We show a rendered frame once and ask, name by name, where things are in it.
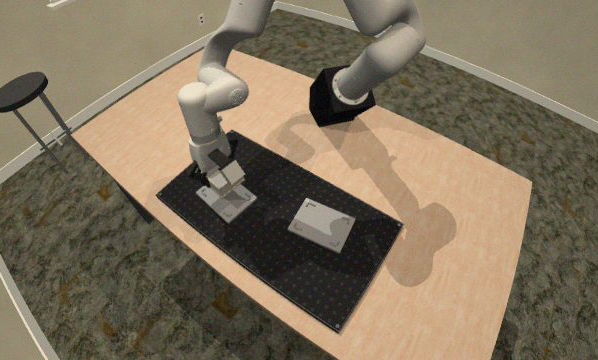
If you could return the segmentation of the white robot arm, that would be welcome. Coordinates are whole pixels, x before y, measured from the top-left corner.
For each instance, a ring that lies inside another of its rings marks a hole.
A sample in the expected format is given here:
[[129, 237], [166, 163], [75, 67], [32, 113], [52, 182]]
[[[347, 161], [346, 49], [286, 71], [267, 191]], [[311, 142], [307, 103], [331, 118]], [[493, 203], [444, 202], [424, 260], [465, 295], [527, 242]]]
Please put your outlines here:
[[[217, 113], [246, 101], [247, 84], [225, 67], [236, 44], [262, 35], [274, 1], [231, 0], [225, 22], [206, 43], [198, 82], [189, 83], [178, 92], [193, 142], [207, 144], [216, 140], [223, 120]], [[349, 68], [338, 71], [333, 78], [332, 89], [337, 99], [347, 105], [358, 105], [369, 91], [395, 76], [424, 48], [426, 32], [415, 0], [343, 1], [365, 36], [376, 36], [392, 25]], [[218, 170], [229, 185], [245, 175], [235, 158], [229, 159], [217, 148], [208, 157], [220, 167]]]

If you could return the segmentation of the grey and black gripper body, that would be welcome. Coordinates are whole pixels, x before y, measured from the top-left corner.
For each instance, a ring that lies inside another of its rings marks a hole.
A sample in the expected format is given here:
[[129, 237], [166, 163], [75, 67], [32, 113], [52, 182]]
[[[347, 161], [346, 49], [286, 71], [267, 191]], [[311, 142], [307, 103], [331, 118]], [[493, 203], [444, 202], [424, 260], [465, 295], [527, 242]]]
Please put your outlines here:
[[198, 163], [202, 173], [209, 172], [217, 166], [217, 164], [208, 157], [208, 154], [214, 151], [216, 148], [227, 157], [231, 154], [231, 148], [227, 136], [222, 127], [220, 127], [220, 130], [221, 132], [219, 137], [213, 142], [207, 144], [197, 144], [193, 142], [191, 138], [189, 138], [189, 150], [192, 161], [194, 162], [195, 160]]

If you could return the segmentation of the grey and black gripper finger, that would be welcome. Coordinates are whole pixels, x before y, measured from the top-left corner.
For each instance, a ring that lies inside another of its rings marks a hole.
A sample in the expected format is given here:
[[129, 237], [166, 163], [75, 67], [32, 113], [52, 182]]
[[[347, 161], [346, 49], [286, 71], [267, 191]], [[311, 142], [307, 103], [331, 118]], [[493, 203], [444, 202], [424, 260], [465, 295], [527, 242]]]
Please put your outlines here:
[[[198, 169], [197, 169], [198, 168]], [[197, 172], [195, 173], [195, 171], [197, 170]], [[197, 174], [197, 175], [196, 175]], [[210, 188], [210, 183], [208, 181], [208, 178], [206, 177], [207, 172], [206, 173], [201, 173], [200, 168], [198, 167], [198, 163], [194, 160], [193, 164], [191, 165], [191, 167], [189, 168], [188, 172], [186, 173], [186, 175], [190, 178], [193, 178], [195, 180], [200, 180], [201, 184], [203, 186], [207, 186], [208, 188]]]
[[236, 138], [229, 138], [228, 140], [229, 140], [229, 144], [232, 144], [232, 145], [230, 145], [231, 154], [228, 156], [228, 158], [232, 159], [235, 156], [234, 153], [237, 149], [236, 146], [237, 146], [238, 140]]

